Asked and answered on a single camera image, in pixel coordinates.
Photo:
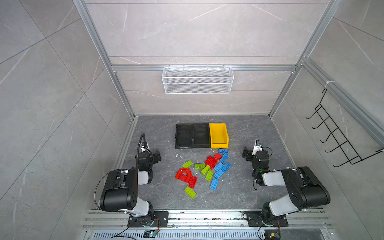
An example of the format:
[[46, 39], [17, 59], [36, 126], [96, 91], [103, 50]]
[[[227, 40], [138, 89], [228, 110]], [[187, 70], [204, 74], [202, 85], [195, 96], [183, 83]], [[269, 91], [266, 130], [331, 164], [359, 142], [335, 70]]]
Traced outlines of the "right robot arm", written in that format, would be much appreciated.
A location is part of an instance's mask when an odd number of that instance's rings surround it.
[[331, 196], [328, 190], [309, 167], [287, 168], [270, 171], [268, 152], [256, 145], [253, 150], [244, 148], [242, 157], [252, 163], [254, 189], [258, 187], [283, 186], [287, 194], [263, 205], [261, 218], [263, 222], [275, 220], [287, 214], [296, 213], [307, 208], [328, 205]]

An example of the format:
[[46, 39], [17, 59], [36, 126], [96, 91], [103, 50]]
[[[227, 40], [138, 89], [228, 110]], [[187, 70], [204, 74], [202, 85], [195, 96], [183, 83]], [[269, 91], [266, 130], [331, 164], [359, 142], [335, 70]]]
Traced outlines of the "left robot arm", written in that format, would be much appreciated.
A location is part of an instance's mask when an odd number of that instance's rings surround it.
[[140, 136], [135, 160], [134, 167], [112, 170], [102, 177], [106, 181], [99, 200], [94, 192], [94, 202], [105, 212], [127, 212], [139, 220], [153, 221], [153, 205], [139, 198], [138, 187], [152, 182], [153, 165], [161, 161], [161, 155], [159, 151], [150, 150], [144, 133]]

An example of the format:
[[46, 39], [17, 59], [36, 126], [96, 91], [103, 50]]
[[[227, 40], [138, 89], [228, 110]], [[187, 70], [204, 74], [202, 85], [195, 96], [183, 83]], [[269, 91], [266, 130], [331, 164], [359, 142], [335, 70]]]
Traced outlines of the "blue lego brick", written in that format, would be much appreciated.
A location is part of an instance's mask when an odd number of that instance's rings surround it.
[[215, 174], [214, 174], [214, 177], [216, 179], [219, 179], [223, 174], [225, 173], [225, 171], [223, 169], [220, 169], [218, 170]]
[[226, 163], [226, 164], [221, 168], [221, 170], [225, 173], [225, 172], [228, 171], [231, 167], [232, 167], [232, 165], [231, 165], [230, 163]]
[[210, 186], [210, 189], [215, 191], [215, 190], [217, 189], [217, 186], [218, 186], [218, 182], [219, 182], [219, 180], [218, 180], [218, 179], [216, 179], [216, 178], [213, 178], [213, 179], [212, 179], [212, 182], [211, 182], [211, 186]]
[[219, 170], [221, 170], [222, 168], [224, 167], [224, 164], [219, 162], [215, 167], [214, 167], [214, 170], [216, 172], [218, 172]]
[[229, 154], [227, 154], [227, 153], [223, 154], [221, 159], [220, 159], [221, 163], [224, 165], [226, 163], [226, 161], [228, 160], [228, 158], [229, 158]]
[[219, 149], [219, 154], [220, 155], [229, 154], [229, 150], [228, 149]]

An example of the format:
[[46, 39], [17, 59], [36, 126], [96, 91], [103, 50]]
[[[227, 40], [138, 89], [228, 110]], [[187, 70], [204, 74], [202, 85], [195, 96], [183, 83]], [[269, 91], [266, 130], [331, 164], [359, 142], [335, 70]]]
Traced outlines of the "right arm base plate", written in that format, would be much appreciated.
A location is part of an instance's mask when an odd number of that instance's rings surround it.
[[248, 222], [249, 227], [288, 227], [286, 216], [267, 215], [262, 211], [245, 211], [242, 218]]

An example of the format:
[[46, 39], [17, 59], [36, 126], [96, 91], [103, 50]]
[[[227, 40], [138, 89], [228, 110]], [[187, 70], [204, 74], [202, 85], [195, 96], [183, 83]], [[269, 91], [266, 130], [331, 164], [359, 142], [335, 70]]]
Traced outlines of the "blue lego brick front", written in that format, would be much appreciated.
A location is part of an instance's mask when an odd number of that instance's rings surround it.
[[218, 180], [218, 179], [216, 179], [216, 178], [213, 178], [213, 179], [212, 179], [212, 182], [211, 182], [211, 186], [210, 186], [210, 189], [215, 191], [215, 190], [217, 189], [217, 186], [218, 186], [218, 182], [219, 182], [219, 180]]

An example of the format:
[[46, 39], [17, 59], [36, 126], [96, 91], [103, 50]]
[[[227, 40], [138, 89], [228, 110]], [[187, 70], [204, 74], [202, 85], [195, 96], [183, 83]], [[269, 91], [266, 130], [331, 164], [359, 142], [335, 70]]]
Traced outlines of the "blue lego brick top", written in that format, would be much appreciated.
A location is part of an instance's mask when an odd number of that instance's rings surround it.
[[229, 150], [228, 149], [219, 149], [219, 154], [220, 155], [229, 154]]

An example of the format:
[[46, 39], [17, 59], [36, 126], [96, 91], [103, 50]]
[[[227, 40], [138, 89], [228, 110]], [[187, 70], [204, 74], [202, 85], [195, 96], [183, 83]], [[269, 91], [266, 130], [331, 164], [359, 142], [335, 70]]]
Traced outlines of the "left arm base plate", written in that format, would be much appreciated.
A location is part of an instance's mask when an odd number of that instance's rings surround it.
[[130, 216], [127, 227], [130, 228], [155, 228], [167, 227], [169, 220], [168, 211], [154, 211], [144, 217]]

